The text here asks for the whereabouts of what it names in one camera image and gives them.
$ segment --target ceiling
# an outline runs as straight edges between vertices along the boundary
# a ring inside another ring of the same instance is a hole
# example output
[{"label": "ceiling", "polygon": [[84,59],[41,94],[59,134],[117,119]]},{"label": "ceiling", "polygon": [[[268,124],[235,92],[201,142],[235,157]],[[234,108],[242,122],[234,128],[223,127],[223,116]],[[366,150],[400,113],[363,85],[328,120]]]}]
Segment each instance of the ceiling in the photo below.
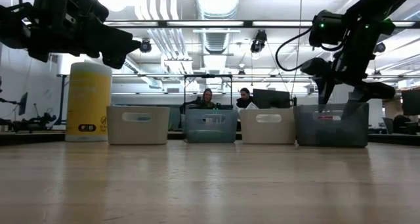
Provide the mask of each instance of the ceiling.
[{"label": "ceiling", "polygon": [[[9,6],[17,0],[0,0],[1,5]],[[104,3],[118,2],[126,5],[119,12],[110,12],[108,20],[138,20],[135,14],[135,5],[141,0],[104,0]],[[312,20],[314,15],[327,9],[331,12],[344,13],[347,8],[358,0],[239,0],[236,19],[238,20]],[[160,0],[157,0],[157,13],[163,19],[159,12]],[[177,0],[177,12],[181,20],[198,19],[196,0]],[[416,20],[417,14],[420,18],[420,0],[408,0],[395,13],[392,14],[392,20]],[[240,29],[240,33],[231,34],[228,48],[224,52],[227,54],[226,63],[221,73],[237,74],[240,63],[244,64],[243,69],[249,74],[278,74],[278,70],[273,54],[276,49],[288,39],[298,35],[306,29],[267,29],[268,44],[262,50],[258,57],[254,59],[249,52],[250,42],[255,37],[258,29]],[[146,29],[129,29],[135,37],[151,38]],[[193,29],[183,29],[182,34],[192,58],[192,69],[196,72],[206,70],[203,63],[203,45],[201,44],[200,34],[193,33]],[[400,74],[418,74],[420,71],[420,30],[403,30],[400,33],[386,39],[383,43],[387,50],[377,56],[376,60],[371,61],[368,73],[373,72],[374,67],[381,69],[383,75]],[[150,53],[140,53],[135,51],[129,54],[129,58],[138,64],[144,72],[159,74],[161,68],[157,67],[161,63],[161,52],[156,45],[152,45]],[[293,68],[313,57],[321,56],[325,59],[331,58],[330,53],[321,49],[313,49],[308,44],[308,36],[300,38],[285,46],[280,52],[280,62],[286,68]],[[384,79],[385,82],[392,82],[395,79]]]}]

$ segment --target table surface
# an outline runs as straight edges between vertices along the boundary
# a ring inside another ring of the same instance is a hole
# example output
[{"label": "table surface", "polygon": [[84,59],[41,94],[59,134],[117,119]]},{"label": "table surface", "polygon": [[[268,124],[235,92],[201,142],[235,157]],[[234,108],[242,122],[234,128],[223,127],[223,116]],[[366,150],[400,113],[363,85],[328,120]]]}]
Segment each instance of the table surface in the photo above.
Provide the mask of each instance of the table surface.
[{"label": "table surface", "polygon": [[0,147],[2,223],[418,223],[420,149]]}]

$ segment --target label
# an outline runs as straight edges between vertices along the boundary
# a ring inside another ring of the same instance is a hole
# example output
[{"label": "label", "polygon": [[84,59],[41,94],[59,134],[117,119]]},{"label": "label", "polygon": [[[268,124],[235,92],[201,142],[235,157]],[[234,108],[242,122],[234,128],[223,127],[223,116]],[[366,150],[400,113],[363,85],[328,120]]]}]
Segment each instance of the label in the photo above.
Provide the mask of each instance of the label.
[{"label": "label", "polygon": [[97,73],[70,76],[67,134],[107,135],[106,107],[111,103],[111,78]]}]

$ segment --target translucent gray bin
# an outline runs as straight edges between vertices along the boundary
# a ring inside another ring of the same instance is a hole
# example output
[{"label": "translucent gray bin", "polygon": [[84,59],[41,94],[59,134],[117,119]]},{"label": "translucent gray bin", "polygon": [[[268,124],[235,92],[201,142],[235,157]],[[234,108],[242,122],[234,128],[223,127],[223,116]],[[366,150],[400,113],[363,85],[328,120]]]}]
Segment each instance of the translucent gray bin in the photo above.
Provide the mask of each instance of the translucent gray bin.
[{"label": "translucent gray bin", "polygon": [[296,136],[300,146],[368,145],[368,103],[327,104],[324,107],[295,107]]},{"label": "translucent gray bin", "polygon": [[234,110],[191,109],[186,111],[183,132],[188,143],[233,143],[237,120]]}]

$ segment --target yellow canister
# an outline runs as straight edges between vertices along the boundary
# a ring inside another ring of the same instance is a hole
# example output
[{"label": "yellow canister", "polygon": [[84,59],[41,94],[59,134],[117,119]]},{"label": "yellow canister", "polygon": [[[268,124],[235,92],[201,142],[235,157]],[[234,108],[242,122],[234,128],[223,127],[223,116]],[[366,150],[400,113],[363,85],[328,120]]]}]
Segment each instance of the yellow canister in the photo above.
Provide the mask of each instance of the yellow canister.
[{"label": "yellow canister", "polygon": [[106,107],[111,104],[112,69],[90,62],[72,64],[66,141],[107,141]]}]

